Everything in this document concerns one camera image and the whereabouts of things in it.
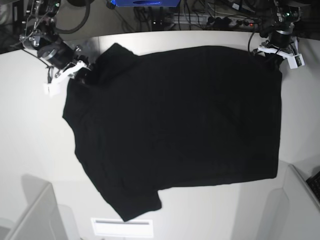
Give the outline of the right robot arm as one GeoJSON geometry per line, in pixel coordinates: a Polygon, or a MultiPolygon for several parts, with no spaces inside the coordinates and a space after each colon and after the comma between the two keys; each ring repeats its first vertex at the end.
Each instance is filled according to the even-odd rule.
{"type": "Polygon", "coordinates": [[[27,4],[19,43],[25,49],[35,50],[37,58],[49,63],[44,92],[51,97],[60,93],[64,80],[82,80],[90,70],[89,57],[81,54],[81,47],[71,48],[60,36],[77,32],[87,22],[91,1],[81,3],[84,3],[84,17],[79,25],[69,30],[56,27],[55,16],[61,6],[60,0],[30,0],[27,4]]]}

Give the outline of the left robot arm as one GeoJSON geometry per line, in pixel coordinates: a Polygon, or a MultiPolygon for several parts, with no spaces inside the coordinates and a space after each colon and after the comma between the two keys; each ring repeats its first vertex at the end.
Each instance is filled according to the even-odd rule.
{"type": "Polygon", "coordinates": [[[295,23],[300,20],[301,8],[281,0],[272,0],[269,20],[260,31],[261,38],[266,39],[257,48],[258,53],[279,56],[287,60],[291,69],[305,65],[299,53],[299,40],[294,35],[295,23]]]}

